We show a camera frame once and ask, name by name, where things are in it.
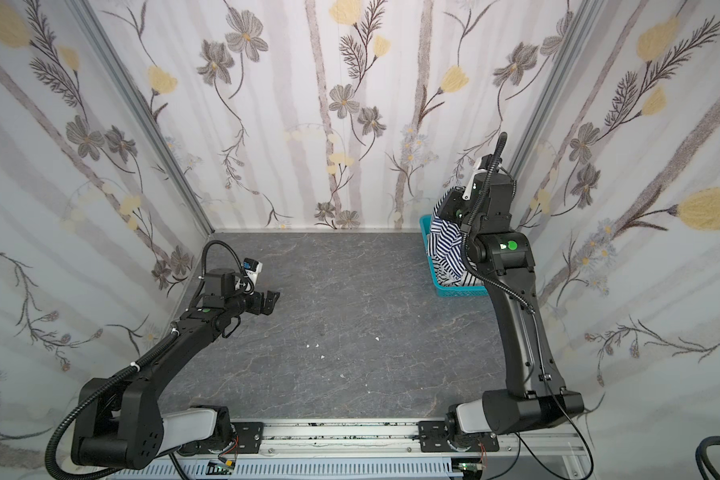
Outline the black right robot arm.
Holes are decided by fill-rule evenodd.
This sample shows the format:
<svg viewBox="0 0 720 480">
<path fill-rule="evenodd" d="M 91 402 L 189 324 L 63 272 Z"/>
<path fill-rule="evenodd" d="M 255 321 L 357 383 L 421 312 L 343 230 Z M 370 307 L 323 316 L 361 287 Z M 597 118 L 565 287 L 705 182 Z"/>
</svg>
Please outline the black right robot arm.
<svg viewBox="0 0 720 480">
<path fill-rule="evenodd" d="M 450 408 L 452 440 L 519 434 L 572 423 L 584 410 L 558 369 L 540 314 L 531 243 L 513 229 L 511 204 L 516 182 L 500 163 L 507 134 L 484 156 L 466 185 L 450 190 L 437 211 L 458 228 L 466 271 L 491 300 L 505 359 L 505 386 Z"/>
</svg>

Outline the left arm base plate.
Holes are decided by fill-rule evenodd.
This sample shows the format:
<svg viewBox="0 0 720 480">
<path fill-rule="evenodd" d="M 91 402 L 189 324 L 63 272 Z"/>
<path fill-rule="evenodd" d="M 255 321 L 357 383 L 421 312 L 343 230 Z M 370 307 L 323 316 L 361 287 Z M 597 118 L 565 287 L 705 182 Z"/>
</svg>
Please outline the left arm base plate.
<svg viewBox="0 0 720 480">
<path fill-rule="evenodd" d="M 181 456 L 200 454 L 257 454 L 263 440 L 263 422 L 242 422 L 224 420 L 217 425 L 212 435 L 179 448 Z"/>
</svg>

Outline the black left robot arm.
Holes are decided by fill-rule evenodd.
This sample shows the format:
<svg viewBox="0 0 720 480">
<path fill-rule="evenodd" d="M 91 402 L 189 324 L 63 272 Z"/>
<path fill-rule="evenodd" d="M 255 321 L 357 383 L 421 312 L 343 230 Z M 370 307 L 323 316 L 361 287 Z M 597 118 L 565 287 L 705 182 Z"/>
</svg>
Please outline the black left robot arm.
<svg viewBox="0 0 720 480">
<path fill-rule="evenodd" d="M 80 391 L 79 402 L 52 433 L 44 454 L 47 473 L 72 479 L 62 468 L 57 450 L 65 433 L 72 434 L 71 460 L 92 466 L 90 478 L 121 470 L 140 470 L 183 448 L 225 450 L 237 441 L 226 407 L 200 406 L 164 414 L 159 399 L 174 377 L 200 351 L 219 338 L 230 337 L 243 315 L 270 315 L 279 293 L 261 292 L 256 280 L 261 262 L 233 255 L 227 268 L 207 264 L 212 247 L 228 253 L 226 242 L 208 241 L 200 257 L 200 283 L 190 303 L 169 332 L 137 360 L 108 378 L 94 378 Z"/>
</svg>

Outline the blue white striped tank top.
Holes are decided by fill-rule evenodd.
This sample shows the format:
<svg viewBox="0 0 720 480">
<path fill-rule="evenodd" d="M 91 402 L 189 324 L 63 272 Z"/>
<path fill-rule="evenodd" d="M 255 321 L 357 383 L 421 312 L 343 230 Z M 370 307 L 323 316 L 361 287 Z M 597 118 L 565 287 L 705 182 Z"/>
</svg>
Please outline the blue white striped tank top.
<svg viewBox="0 0 720 480">
<path fill-rule="evenodd" d="M 482 281 L 473 276 L 462 261 L 462 235 L 459 226 L 442 220 L 438 215 L 446 193 L 433 209 L 429 233 L 426 236 L 427 256 L 432 261 L 435 283 L 443 288 L 482 287 Z"/>
</svg>

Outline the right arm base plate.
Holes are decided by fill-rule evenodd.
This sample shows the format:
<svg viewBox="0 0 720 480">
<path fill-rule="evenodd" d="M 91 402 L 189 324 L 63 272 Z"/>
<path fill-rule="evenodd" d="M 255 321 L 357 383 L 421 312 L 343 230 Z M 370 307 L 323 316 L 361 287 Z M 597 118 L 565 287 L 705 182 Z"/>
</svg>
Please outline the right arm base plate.
<svg viewBox="0 0 720 480">
<path fill-rule="evenodd" d="M 455 425 L 443 420 L 421 420 L 417 436 L 422 453 L 492 453 L 500 447 L 490 433 L 458 433 Z"/>
</svg>

